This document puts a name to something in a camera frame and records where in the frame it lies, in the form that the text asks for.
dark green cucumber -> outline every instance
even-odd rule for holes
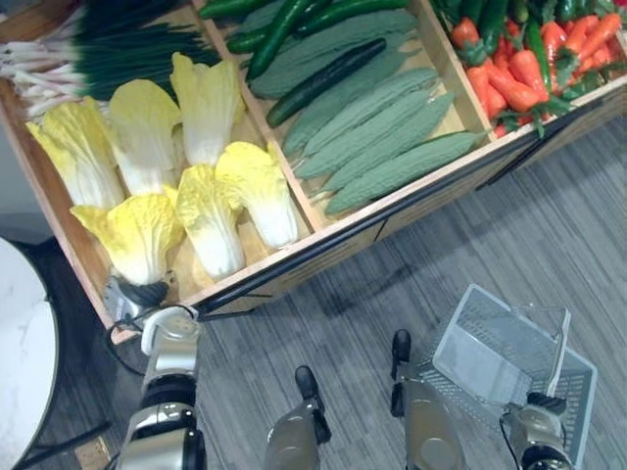
[[[276,17],[274,17],[270,26],[267,27],[264,41],[253,54],[248,73],[246,74],[247,80],[257,78],[267,70],[285,38],[313,2],[314,0],[287,0],[281,6]]]
[[[405,8],[409,0],[343,0],[329,5],[296,29],[299,36],[309,36],[357,15]]]
[[[283,96],[267,114],[267,123],[276,127],[296,114],[317,96],[361,69],[386,47],[385,39],[378,38],[362,46],[354,47],[296,85]]]
[[[545,52],[545,46],[542,42],[542,36],[540,35],[540,24],[534,18],[529,20],[527,23],[525,44],[527,45],[527,48],[535,54],[536,59],[538,59],[538,64],[540,64],[540,73],[542,74],[542,81],[544,81],[547,91],[551,94],[551,68],[549,67],[547,53]]]
[[[555,15],[560,23],[573,21],[577,18],[577,0],[559,0]]]
[[[209,1],[198,11],[203,20],[245,15],[273,0],[217,0]]]
[[[259,45],[264,42],[267,27],[260,27],[251,32],[236,34],[226,41],[226,47],[233,54],[248,54],[255,52]]]
[[[317,12],[323,10],[331,3],[331,0],[313,0],[311,5],[305,9],[298,20],[298,24],[306,22]],[[236,34],[226,42],[226,47],[233,54],[249,54],[255,52],[264,42],[265,34],[269,26],[260,27],[243,34]]]
[[[488,56],[492,56],[499,45],[499,37],[506,27],[507,0],[488,0],[479,19],[479,36]]]
[[[481,10],[483,10],[484,0],[464,0],[459,6],[459,17],[467,17],[477,25],[481,18]]]
[[[529,20],[527,0],[509,0],[509,17],[518,24],[527,23]]]

wooden compartment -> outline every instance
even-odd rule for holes
[[[196,24],[206,32],[208,40],[224,59],[241,60],[234,58],[226,49],[224,35],[228,29],[220,30],[214,22],[201,21],[197,17],[194,8],[198,9],[204,3],[204,0],[192,0],[190,6],[167,15],[167,20]],[[170,265],[176,273],[177,294],[181,303],[197,306],[205,314],[249,310],[490,181],[495,175],[516,167],[519,161],[524,162],[534,153],[543,153],[545,141],[539,141],[531,125],[497,139],[453,47],[435,18],[429,0],[412,0],[410,9],[416,15],[420,40],[408,41],[404,49],[422,47],[422,51],[409,58],[404,69],[432,67],[442,80],[438,93],[452,91],[456,94],[454,104],[434,135],[462,129],[485,131],[486,136],[479,148],[365,208],[333,218],[324,215],[325,200],[312,201],[308,198],[308,194],[322,180],[306,183],[299,181],[287,159],[279,152],[280,164],[299,214],[300,240],[280,251],[270,251],[261,242],[251,221],[245,215],[242,216],[238,229],[246,252],[247,266],[218,282],[205,274],[189,241],[183,242],[170,254]],[[33,22],[31,19],[36,18],[36,15],[28,17],[30,20],[22,23],[22,27],[14,23],[10,27],[6,23],[0,24],[0,38],[12,38],[11,31],[16,30],[26,37],[29,35],[25,31],[31,29],[35,31],[33,34],[40,34],[42,24],[54,23],[52,20]],[[247,114],[233,130],[233,140],[279,147],[289,121],[277,129],[270,129],[265,122],[265,113],[272,102],[256,99],[244,83],[244,73],[240,75]],[[626,83],[626,76],[618,77],[577,100],[575,105],[578,109],[573,113],[549,122],[546,148],[557,148],[568,142],[569,138],[581,135],[580,132],[594,127],[596,120],[623,113],[621,104]],[[108,258],[98,243],[70,215],[71,203],[63,182],[47,156],[26,131],[21,106],[11,85],[0,80],[1,117],[24,173],[85,292],[103,323],[109,326],[111,320],[101,297],[109,273]]]

orange carrot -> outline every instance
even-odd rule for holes
[[[497,89],[488,83],[488,118],[494,119],[507,108],[507,101]]]
[[[463,17],[453,28],[451,42],[459,49],[464,49],[467,45],[474,46],[479,42],[479,31],[470,18]]]
[[[570,34],[568,34],[564,46],[575,54],[579,54],[586,42],[586,35],[593,31],[595,27],[597,27],[597,24],[599,24],[599,18],[595,15],[580,18],[575,22],[575,26],[570,31]]]
[[[466,71],[468,80],[472,85],[472,89],[479,98],[481,108],[486,112],[486,116],[490,115],[490,107],[488,106],[488,73],[483,67],[472,67]]]
[[[599,49],[597,49],[597,52],[595,52],[592,57],[595,61],[594,67],[596,68],[600,68],[609,64],[611,62],[611,52],[609,52],[609,47],[607,47],[607,44],[604,44]]]
[[[552,66],[555,62],[557,49],[566,42],[566,32],[556,22],[545,23],[541,30],[542,42],[545,45],[547,61]]]
[[[538,58],[532,51],[516,52],[509,61],[509,69],[516,80],[529,85],[538,94],[541,102],[549,101],[549,92],[542,79]]]
[[[485,67],[488,71],[490,84],[503,95],[513,110],[524,113],[538,104],[538,94],[530,87],[512,80],[505,72],[494,65]]]
[[[583,63],[586,59],[591,57],[609,38],[616,34],[616,31],[620,29],[620,23],[620,15],[617,13],[605,15],[590,33],[586,42],[582,44],[581,49],[576,51],[579,52],[579,62]]]

artificial vegetable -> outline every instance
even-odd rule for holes
[[[486,116],[490,115],[490,108],[488,106],[488,72],[483,67],[472,67],[466,70],[468,80],[472,85],[472,89],[479,99],[481,108],[485,112]]]
[[[331,199],[325,212],[346,211],[388,194],[456,160],[477,138],[471,132],[456,132],[429,140],[352,180]]]
[[[264,98],[280,98],[301,81],[334,61],[349,49],[379,37],[388,49],[406,42],[406,33],[415,27],[415,16],[405,10],[360,15],[312,34],[288,50],[281,50],[265,73],[250,83],[253,92]]]
[[[546,101],[549,99],[549,93],[552,89],[551,68],[549,67],[549,60],[547,59],[547,53],[545,52],[545,45],[542,42],[540,25],[535,19],[529,20],[529,23],[527,24],[527,30],[525,33],[525,44],[536,57],[536,62],[538,63],[538,66],[540,68],[540,75],[542,77],[542,81],[544,82],[546,93],[543,93],[541,90],[536,91],[539,93],[541,99],[543,101]]]
[[[459,4],[459,15],[469,18],[473,24],[479,24],[484,0],[463,0]]]
[[[397,71],[407,54],[386,48],[362,69],[340,81],[315,98],[290,126],[283,141],[283,152],[290,155],[307,142],[349,103],[369,92],[383,79]]]
[[[181,113],[172,98],[149,80],[133,80],[109,102],[114,157],[133,196],[161,193],[183,168],[172,133]]]
[[[357,15],[405,8],[408,0],[343,0],[334,3],[300,25],[296,31],[301,36],[309,36],[334,24]]]
[[[479,31],[470,18],[463,17],[459,24],[451,30],[451,42],[459,49],[474,46],[479,42]]]
[[[453,93],[447,93],[426,103],[397,129],[383,136],[338,169],[320,191],[340,190],[371,169],[419,145],[438,127],[454,98]]]
[[[303,156],[308,157],[319,152],[336,137],[363,124],[412,91],[432,88],[437,79],[436,72],[428,68],[407,70],[391,76],[325,124],[307,143]]]
[[[233,142],[217,161],[216,179],[224,184],[229,204],[236,211],[248,211],[264,243],[279,249],[296,242],[298,227],[276,154],[271,146],[265,152],[247,142]]]
[[[270,3],[272,0],[210,0],[198,11],[203,20],[245,15]]]
[[[311,179],[337,170],[369,146],[394,132],[415,110],[426,103],[429,94],[430,91],[426,90],[413,91],[392,102],[375,116],[328,142],[298,166],[294,173],[299,178]]]
[[[161,281],[166,255],[183,237],[183,228],[164,194],[132,196],[109,211],[74,206],[71,213],[100,241],[114,268],[131,284]]]
[[[178,189],[167,188],[167,194],[196,256],[213,279],[244,267],[244,251],[235,227],[238,210],[229,204],[226,185],[216,179],[210,165],[186,168]]]
[[[486,64],[486,67],[490,84],[503,95],[513,110],[526,112],[538,104],[538,94],[529,86],[512,80],[494,65]]]
[[[313,1],[285,0],[276,17],[267,27],[264,41],[253,54],[246,74],[247,80],[257,78],[267,70],[281,44]]]
[[[48,154],[76,206],[109,209],[124,199],[113,150],[98,104],[64,103],[26,126]]]
[[[507,0],[488,0],[481,12],[479,33],[489,56],[497,50],[499,37],[505,29],[507,3]]]
[[[181,54],[174,54],[172,63],[170,80],[180,105],[187,160],[215,165],[230,141],[233,122],[244,111],[237,67],[229,61],[213,67],[193,64]]]
[[[509,69],[516,80],[528,85],[536,92],[539,102],[549,101],[549,92],[542,79],[540,64],[532,51],[516,52],[509,61]]]
[[[375,39],[354,47],[325,68],[296,85],[277,101],[267,114],[267,123],[276,127],[300,111],[317,96],[358,71],[386,47],[385,39]]]

chinese cabbage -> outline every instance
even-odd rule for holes
[[[109,119],[114,157],[130,194],[175,186],[184,158],[172,137],[180,110],[168,93],[150,80],[132,80],[114,93]]]
[[[246,208],[264,243],[281,248],[298,239],[290,192],[278,158],[247,142],[229,144],[217,161],[216,179],[224,183],[232,207]]]
[[[75,206],[71,212],[105,247],[114,268],[136,285],[163,278],[168,250],[183,237],[174,208],[163,194],[132,196],[109,211]]]
[[[182,114],[187,160],[215,166],[244,110],[237,66],[230,61],[213,67],[193,64],[179,53],[172,55],[172,64],[169,79]]]
[[[108,209],[124,199],[111,144],[98,104],[64,103],[50,110],[41,126],[26,126],[48,154],[75,205]]]
[[[183,171],[178,191],[167,191],[196,255],[214,279],[245,265],[235,229],[236,211],[226,200],[224,189],[208,164],[196,164]]]

